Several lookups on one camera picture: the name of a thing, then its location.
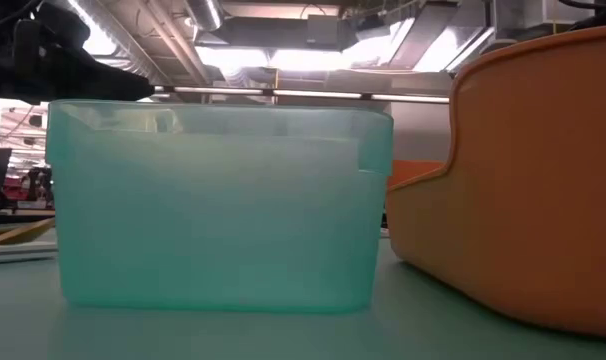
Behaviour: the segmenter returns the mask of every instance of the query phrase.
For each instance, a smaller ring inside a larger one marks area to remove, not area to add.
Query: black cable
[[[152,28],[150,31],[146,32],[145,34],[141,34],[141,29],[139,28],[139,16],[141,16],[141,9],[136,10],[136,17],[134,19],[134,26],[136,27],[136,34],[139,35],[140,37],[148,37],[150,35],[152,35],[156,30],[154,30],[154,28]]]
[[[18,20],[25,14],[34,10],[37,6],[39,6],[39,4],[41,4],[42,1],[43,0],[29,0],[21,9],[17,10],[13,14],[10,14],[10,15],[4,17],[3,19],[1,19],[0,26],[3,26],[8,22]]]
[[[321,10],[321,12],[323,13],[323,15],[327,15],[327,13],[325,12],[325,10],[323,10],[322,7],[316,5],[316,4],[306,4],[305,6],[303,6],[303,9],[301,10],[301,13],[299,14],[299,19],[303,18],[303,13],[305,12],[305,10],[307,10],[307,8],[310,7],[310,5],[316,7],[317,9]]]
[[[0,137],[9,137],[10,135],[12,135],[12,133],[19,128],[19,126],[23,125],[23,123],[25,122],[25,120],[27,119],[28,116],[31,115],[32,110],[34,110],[34,105],[30,106],[30,108],[28,109],[27,113],[25,113],[25,116],[23,116],[23,119],[21,119],[21,121],[18,122],[18,124],[16,124],[15,127],[12,128],[12,130],[10,130],[10,132],[8,132],[7,134],[0,134]]]
[[[577,21],[567,31],[587,29],[597,26],[606,25],[606,10],[600,11],[595,16],[589,17],[585,20]]]
[[[606,10],[606,4],[590,4],[584,3],[581,1],[574,0],[559,0],[561,4],[579,8],[579,9],[589,9],[589,10]]]

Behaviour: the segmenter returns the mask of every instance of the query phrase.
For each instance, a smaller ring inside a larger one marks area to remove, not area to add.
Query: fluorescent light
[[[461,64],[463,60],[467,59],[467,57],[474,52],[474,50],[476,50],[479,46],[483,45],[492,34],[494,34],[493,27],[485,30],[485,32],[481,34],[478,39],[476,39],[470,46],[467,47],[467,49],[463,50],[463,52],[460,53],[459,56],[452,60],[452,62],[447,65],[445,70],[452,71],[456,69],[456,67],[459,66],[459,64]]]
[[[13,154],[45,154],[45,150],[12,149]]]
[[[390,46],[391,38],[391,35],[386,35],[361,40],[343,50],[343,57],[351,64],[377,60],[379,54]]]
[[[116,50],[116,44],[110,40],[105,31],[92,20],[90,15],[76,2],[76,0],[68,0],[74,8],[81,20],[90,28],[90,38],[83,44],[83,49],[90,55],[110,55]]]
[[[456,34],[452,29],[443,30],[436,40],[430,45],[413,71],[437,72],[443,70],[459,53]]]
[[[337,51],[277,50],[270,66],[291,71],[329,71],[347,69],[350,63]]]
[[[237,70],[243,67],[267,66],[267,56],[260,49],[209,48],[197,46],[196,51],[205,65],[223,70]]]
[[[260,89],[236,89],[236,88],[198,88],[178,86],[175,87],[176,92],[197,93],[197,94],[223,94],[223,95],[263,95]]]
[[[386,95],[374,94],[373,100],[398,101],[398,102],[421,102],[430,104],[449,104],[450,99],[442,96],[419,96],[419,95]]]
[[[273,19],[303,19],[306,15],[337,16],[339,6],[270,3],[268,1],[243,3],[236,1],[221,1],[223,9],[233,17],[273,18]]]
[[[310,96],[333,99],[359,99],[361,94],[358,93],[340,93],[328,91],[299,91],[299,90],[274,90],[274,95],[278,96]]]
[[[388,64],[390,61],[392,61],[394,54],[396,54],[399,46],[401,46],[401,43],[403,40],[405,40],[405,37],[410,32],[412,25],[414,25],[414,18],[399,21],[390,25],[390,33],[393,34],[390,35],[392,40],[383,55],[379,57],[379,65]]]
[[[107,66],[116,68],[125,68],[132,63],[130,59],[98,59],[97,61]]]
[[[10,163],[22,163],[26,161],[25,159],[18,158],[16,156],[10,156]]]

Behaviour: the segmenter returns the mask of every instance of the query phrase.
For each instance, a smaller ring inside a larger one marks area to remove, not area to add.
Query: green table surface
[[[79,308],[55,260],[0,264],[0,359],[606,359],[606,341],[497,315],[380,242],[370,309],[288,315]]]

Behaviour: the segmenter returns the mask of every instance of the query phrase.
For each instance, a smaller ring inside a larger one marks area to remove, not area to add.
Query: teal plastic bin
[[[341,312],[372,292],[392,119],[50,104],[61,287],[92,306]]]

